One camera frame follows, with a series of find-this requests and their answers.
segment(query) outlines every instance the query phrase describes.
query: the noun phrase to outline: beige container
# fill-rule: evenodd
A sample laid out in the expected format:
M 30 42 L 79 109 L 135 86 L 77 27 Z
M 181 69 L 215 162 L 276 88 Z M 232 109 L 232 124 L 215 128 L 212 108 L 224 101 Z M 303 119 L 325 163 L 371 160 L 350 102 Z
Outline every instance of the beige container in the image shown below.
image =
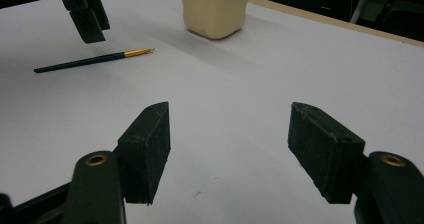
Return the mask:
M 184 23 L 191 31 L 220 39 L 239 30 L 246 20 L 247 0 L 182 0 Z

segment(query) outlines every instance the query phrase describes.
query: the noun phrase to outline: table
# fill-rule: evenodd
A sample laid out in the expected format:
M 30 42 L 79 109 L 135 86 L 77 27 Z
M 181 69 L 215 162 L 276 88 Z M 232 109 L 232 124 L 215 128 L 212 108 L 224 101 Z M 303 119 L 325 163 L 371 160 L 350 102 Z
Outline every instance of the table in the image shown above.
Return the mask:
M 170 105 L 171 153 L 154 204 L 128 223 L 355 223 L 329 205 L 287 145 L 290 105 L 317 106 L 387 151 L 424 159 L 424 52 L 265 6 L 211 41 L 181 0 L 102 0 L 106 42 L 84 44 L 60 0 L 0 10 L 0 192 L 14 205 L 70 181 L 82 156 L 113 150 L 137 115 Z M 35 74 L 127 49 L 155 53 Z

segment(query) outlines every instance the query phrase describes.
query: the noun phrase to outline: white tabletop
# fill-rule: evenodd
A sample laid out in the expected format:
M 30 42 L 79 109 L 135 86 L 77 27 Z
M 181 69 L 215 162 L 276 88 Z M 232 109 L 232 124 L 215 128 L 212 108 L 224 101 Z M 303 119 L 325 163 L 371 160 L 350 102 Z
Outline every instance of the white tabletop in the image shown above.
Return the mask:
M 85 44 L 61 0 L 0 10 L 0 192 L 14 205 L 70 181 L 75 163 L 168 101 L 171 153 L 135 223 L 355 223 L 329 205 L 287 144 L 292 102 L 362 137 L 364 154 L 424 170 L 424 51 L 248 4 L 220 41 L 184 26 L 181 0 L 102 0 L 106 42 Z M 35 74 L 34 68 L 135 48 L 153 54 Z

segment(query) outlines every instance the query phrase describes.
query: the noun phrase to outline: brass screw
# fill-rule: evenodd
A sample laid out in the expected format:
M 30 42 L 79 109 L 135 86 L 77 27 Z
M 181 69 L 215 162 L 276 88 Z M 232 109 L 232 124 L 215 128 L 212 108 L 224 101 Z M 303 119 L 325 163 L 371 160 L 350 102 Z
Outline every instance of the brass screw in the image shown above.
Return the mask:
M 392 155 L 382 155 L 380 159 L 385 162 L 386 164 L 389 164 L 391 166 L 395 167 L 404 167 L 406 165 L 405 161 L 402 160 L 399 157 L 392 156 Z
M 85 164 L 87 166 L 98 166 L 98 165 L 105 163 L 106 161 L 107 161 L 107 156 L 105 156 L 105 155 L 94 155 L 94 156 L 89 157 L 85 161 Z

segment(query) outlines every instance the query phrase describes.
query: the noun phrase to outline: black paintbrush handle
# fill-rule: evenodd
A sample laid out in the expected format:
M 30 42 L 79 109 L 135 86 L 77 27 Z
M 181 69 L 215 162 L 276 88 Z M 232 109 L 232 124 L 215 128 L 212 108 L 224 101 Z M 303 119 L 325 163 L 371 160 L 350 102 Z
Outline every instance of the black paintbrush handle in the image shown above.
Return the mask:
M 34 69 L 34 72 L 42 73 L 42 72 L 56 71 L 56 70 L 62 70 L 62 69 L 67 69 L 72 67 L 86 66 L 86 65 L 97 64 L 101 62 L 113 61 L 113 60 L 118 60 L 123 58 L 125 58 L 125 54 L 123 52 L 120 52 L 120 53 L 99 56 L 99 57 L 92 57 L 92 58 L 79 60 L 79 61 L 67 62 L 67 63 L 58 64 L 54 66 L 41 67 L 41 68 Z

